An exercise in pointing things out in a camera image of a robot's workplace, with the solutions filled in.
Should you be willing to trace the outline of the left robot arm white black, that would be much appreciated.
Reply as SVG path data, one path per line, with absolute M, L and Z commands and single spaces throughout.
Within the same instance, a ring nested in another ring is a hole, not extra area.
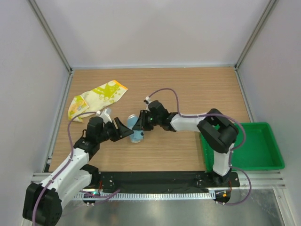
M 54 226 L 69 201 L 83 188 L 99 185 L 98 168 L 89 161 L 105 141 L 116 142 L 133 134 L 110 109 L 94 112 L 80 139 L 70 143 L 71 152 L 60 166 L 41 182 L 31 183 L 25 193 L 23 218 L 33 225 Z

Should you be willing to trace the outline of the yellow green printed towel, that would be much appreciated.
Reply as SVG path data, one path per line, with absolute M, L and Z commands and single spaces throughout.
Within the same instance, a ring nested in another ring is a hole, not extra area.
M 92 112 L 100 111 L 119 101 L 127 90 L 128 88 L 118 81 L 111 80 L 106 84 L 75 96 L 67 112 L 68 120 L 76 117 L 74 121 L 83 122 L 82 119 L 92 115 Z

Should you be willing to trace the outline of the blue polka dot towel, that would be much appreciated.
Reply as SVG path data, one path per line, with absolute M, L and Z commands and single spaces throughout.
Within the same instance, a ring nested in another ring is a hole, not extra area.
M 137 121 L 138 116 L 135 114 L 130 115 L 127 119 L 127 127 L 134 132 L 129 136 L 132 143 L 139 143 L 144 138 L 144 132 L 142 130 L 133 130 L 133 126 L 137 123 Z

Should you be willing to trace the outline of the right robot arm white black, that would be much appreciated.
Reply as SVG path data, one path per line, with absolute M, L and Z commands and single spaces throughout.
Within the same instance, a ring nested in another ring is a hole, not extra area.
M 212 182 L 225 185 L 230 177 L 230 150 L 238 136 L 237 127 L 220 111 L 213 108 L 201 115 L 184 115 L 169 112 L 158 100 L 146 99 L 146 109 L 141 110 L 132 130 L 151 131 L 160 126 L 165 131 L 200 132 L 214 151 Z

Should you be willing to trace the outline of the green plastic tray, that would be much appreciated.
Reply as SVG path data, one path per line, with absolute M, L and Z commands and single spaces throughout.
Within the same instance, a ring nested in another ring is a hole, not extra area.
M 232 166 L 242 170 L 281 170 L 285 163 L 270 125 L 266 122 L 242 123 L 238 128 L 232 157 L 229 153 L 218 153 L 208 144 L 203 135 L 200 136 L 204 152 L 204 160 L 208 171 L 216 171 L 225 175 Z

